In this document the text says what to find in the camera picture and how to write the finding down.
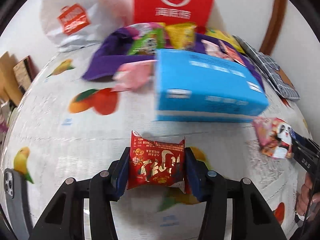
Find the person right hand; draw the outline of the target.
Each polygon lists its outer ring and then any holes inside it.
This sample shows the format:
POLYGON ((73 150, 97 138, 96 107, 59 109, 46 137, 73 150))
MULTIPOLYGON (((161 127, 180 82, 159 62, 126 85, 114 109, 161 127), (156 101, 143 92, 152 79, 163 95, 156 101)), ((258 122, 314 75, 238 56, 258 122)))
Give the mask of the person right hand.
POLYGON ((308 221, 314 220, 319 211, 319 192, 314 193, 311 197, 310 193, 312 190, 312 186, 313 182, 311 180, 311 177, 308 173, 306 173, 304 184, 300 189, 300 194, 298 195, 298 199, 296 202, 296 213, 300 216, 304 216, 307 211, 309 200, 311 199, 310 204, 316 204, 316 207, 313 212, 310 213, 308 221))

